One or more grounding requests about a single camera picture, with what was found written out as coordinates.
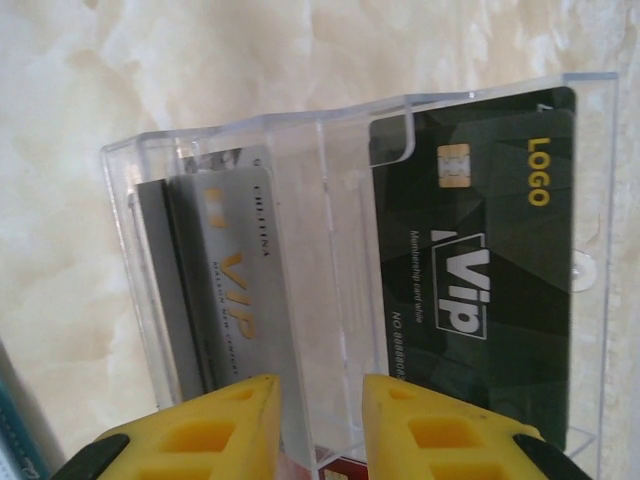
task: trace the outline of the gold chip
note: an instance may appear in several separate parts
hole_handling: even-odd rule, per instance
[[[222,190],[219,188],[209,188],[204,192],[205,209],[209,225],[212,227],[227,227],[227,221],[224,218],[224,208],[222,205]]]
[[[468,143],[438,147],[438,184],[442,188],[471,186],[471,161]]]

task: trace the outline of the cream marble background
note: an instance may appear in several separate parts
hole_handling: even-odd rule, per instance
[[[0,0],[0,339],[48,455],[59,463],[155,407],[102,145],[258,113],[618,70],[604,478],[640,478],[630,455],[639,21],[635,0]]]

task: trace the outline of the black vip card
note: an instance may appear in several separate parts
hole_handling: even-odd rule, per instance
[[[390,374],[567,430],[573,92],[565,87],[371,126]]]

